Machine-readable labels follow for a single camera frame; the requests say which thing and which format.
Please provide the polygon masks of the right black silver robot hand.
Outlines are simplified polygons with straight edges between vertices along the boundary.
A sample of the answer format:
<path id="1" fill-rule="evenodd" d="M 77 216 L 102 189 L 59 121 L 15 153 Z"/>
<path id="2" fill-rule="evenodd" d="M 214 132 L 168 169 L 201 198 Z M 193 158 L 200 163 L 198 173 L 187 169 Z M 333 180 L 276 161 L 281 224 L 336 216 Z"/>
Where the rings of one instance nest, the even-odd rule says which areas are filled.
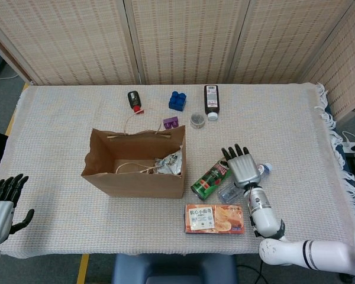
<path id="1" fill-rule="evenodd" d="M 223 147 L 221 151 L 233 174 L 236 187 L 246 188 L 248 185 L 260 183 L 260 172 L 247 147 L 241 148 L 235 144 L 234 147 L 228 149 Z"/>

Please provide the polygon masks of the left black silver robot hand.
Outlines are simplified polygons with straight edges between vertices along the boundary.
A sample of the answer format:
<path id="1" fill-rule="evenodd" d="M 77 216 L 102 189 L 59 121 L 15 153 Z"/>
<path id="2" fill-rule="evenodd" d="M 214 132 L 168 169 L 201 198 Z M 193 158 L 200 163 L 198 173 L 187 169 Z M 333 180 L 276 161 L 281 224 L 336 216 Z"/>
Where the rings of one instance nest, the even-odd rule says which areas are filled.
<path id="1" fill-rule="evenodd" d="M 27 227 L 33 219 L 35 210 L 29 209 L 21 222 L 13 223 L 15 209 L 27 180 L 28 176 L 22 173 L 0 180 L 0 244 L 6 241 L 11 234 Z"/>

